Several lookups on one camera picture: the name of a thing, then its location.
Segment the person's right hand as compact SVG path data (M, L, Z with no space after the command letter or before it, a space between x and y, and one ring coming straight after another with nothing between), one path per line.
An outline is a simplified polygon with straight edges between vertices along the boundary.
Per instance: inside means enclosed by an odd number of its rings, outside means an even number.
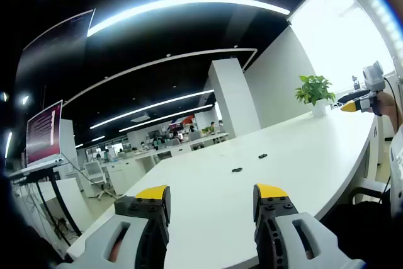
M395 114L395 99L392 95L380 91L377 93L378 112L381 115L391 117Z

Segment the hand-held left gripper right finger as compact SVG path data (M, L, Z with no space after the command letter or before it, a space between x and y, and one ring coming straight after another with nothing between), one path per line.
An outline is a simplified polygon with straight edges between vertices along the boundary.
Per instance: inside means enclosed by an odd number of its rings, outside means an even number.
M261 268L364 268L338 247L336 235L298 212L281 188L258 183L253 190L254 241Z

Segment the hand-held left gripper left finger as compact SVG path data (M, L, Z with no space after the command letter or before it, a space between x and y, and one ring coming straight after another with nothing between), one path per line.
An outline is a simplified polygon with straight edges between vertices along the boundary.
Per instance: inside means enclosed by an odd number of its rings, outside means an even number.
M171 193L167 185L115 203L115 214L84 244L84 252L58 268L163 268L169 242Z

